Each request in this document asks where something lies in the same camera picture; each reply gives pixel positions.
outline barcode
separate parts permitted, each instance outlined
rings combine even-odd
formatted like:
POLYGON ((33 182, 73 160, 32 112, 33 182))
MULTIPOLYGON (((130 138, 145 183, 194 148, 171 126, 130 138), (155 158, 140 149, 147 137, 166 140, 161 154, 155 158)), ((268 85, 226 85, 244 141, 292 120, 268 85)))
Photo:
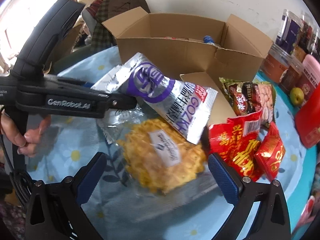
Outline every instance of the barcode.
POLYGON ((246 136, 248 133, 259 131, 260 130, 260 119, 256 121, 246 121, 244 122, 243 136, 246 136))

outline striped fabric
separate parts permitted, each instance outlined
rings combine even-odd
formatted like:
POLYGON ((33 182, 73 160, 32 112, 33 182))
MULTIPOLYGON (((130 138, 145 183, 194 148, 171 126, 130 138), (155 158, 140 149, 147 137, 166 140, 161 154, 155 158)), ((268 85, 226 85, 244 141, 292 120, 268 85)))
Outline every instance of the striped fabric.
POLYGON ((93 18, 96 16, 102 2, 103 0, 95 0, 89 7, 86 8, 93 18))

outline red container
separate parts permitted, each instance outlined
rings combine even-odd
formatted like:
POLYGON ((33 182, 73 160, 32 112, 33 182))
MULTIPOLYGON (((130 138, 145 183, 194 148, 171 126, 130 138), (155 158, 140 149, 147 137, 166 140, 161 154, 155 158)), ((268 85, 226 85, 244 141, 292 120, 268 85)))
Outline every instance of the red container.
POLYGON ((320 141, 320 86, 312 93, 307 103, 295 116, 300 140, 306 148, 320 141))

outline red snack bag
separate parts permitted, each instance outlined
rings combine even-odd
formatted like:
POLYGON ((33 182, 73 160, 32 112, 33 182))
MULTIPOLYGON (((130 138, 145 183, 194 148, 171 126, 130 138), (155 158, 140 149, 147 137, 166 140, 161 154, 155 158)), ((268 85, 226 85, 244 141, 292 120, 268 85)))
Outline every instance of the red snack bag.
POLYGON ((242 177, 248 176, 252 181, 257 181, 263 173, 254 159, 260 144, 260 141, 255 139, 243 140, 230 154, 228 165, 242 177))
POLYGON ((266 173, 270 181, 277 176, 284 154, 285 148, 278 128, 274 122, 271 122, 267 135, 254 155, 259 167, 266 173))
POLYGON ((222 159, 241 176, 249 176, 256 181, 261 176, 254 154, 260 145, 256 138, 260 130, 261 111, 228 118, 225 124, 209 127, 209 142, 212 152, 222 159))

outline pink container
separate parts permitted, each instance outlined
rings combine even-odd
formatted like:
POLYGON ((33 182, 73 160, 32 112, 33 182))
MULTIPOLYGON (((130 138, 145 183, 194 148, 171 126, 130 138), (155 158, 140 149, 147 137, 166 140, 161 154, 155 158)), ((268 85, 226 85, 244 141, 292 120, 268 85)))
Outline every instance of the pink container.
POLYGON ((307 55, 302 64, 305 68, 296 87, 301 88, 304 93, 304 105, 320 83, 320 63, 313 56, 307 55))

